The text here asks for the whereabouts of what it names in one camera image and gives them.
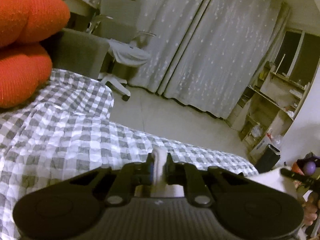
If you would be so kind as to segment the person right hand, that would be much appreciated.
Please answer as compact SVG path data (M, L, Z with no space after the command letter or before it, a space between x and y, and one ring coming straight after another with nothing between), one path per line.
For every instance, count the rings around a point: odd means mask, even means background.
M319 210L319 195L312 192L308 196L308 200L302 205L304 209L304 225L311 226L317 219Z

